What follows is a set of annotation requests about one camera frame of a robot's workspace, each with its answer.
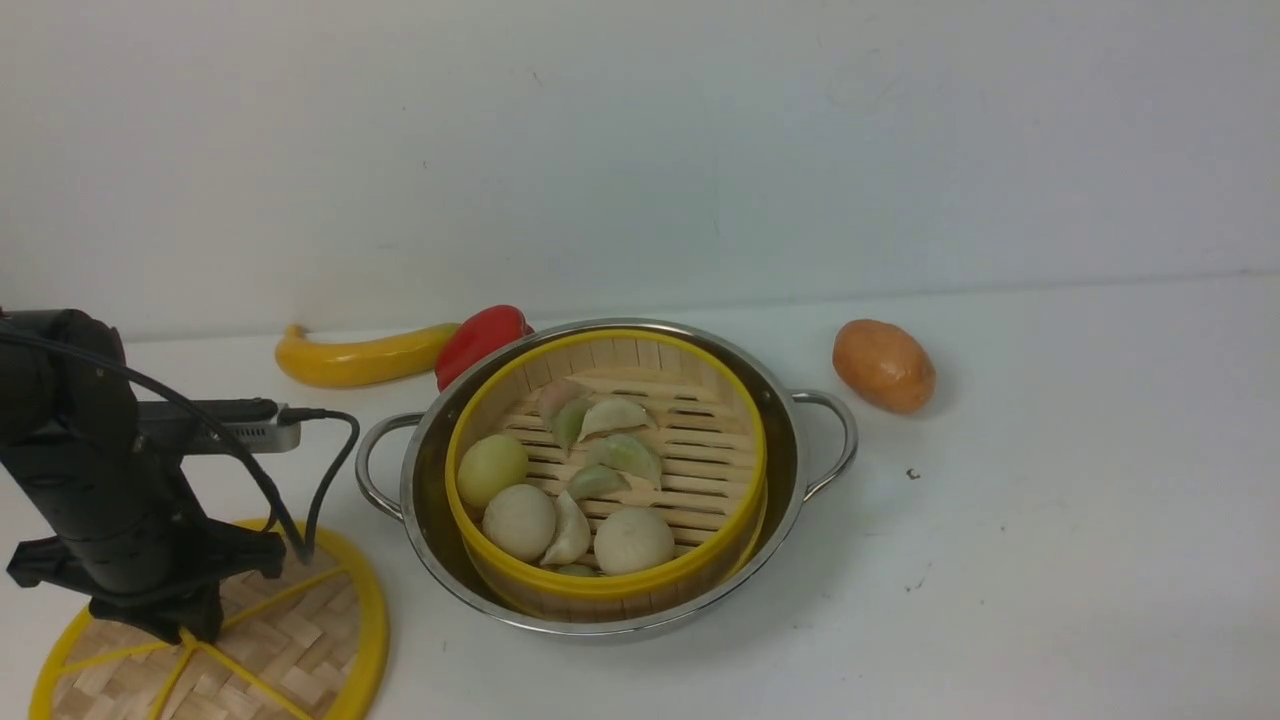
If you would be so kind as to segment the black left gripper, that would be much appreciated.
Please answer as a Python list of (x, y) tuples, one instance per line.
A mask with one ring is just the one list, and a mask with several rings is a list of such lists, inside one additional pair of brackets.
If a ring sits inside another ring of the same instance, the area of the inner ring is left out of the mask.
[(8, 564), (18, 585), (49, 583), (105, 603), (150, 609), (150, 633), (219, 639), (221, 587), (244, 571), (280, 573), (278, 536), (209, 518), (174, 454), (137, 439), (37, 439), (5, 450), (5, 469), (51, 536), (20, 542)]

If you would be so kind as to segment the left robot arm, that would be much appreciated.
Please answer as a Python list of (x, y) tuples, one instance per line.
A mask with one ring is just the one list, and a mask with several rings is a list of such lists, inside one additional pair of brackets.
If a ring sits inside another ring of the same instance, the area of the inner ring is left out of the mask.
[(210, 428), (173, 401), (138, 401), (115, 329), (78, 310), (3, 316), (3, 468), (51, 534), (20, 542), (6, 566), (23, 588), (83, 594), (92, 618), (170, 644), (212, 642), (221, 583), (280, 575), (285, 543), (211, 519), (182, 462), (298, 446), (264, 398), (202, 401)]

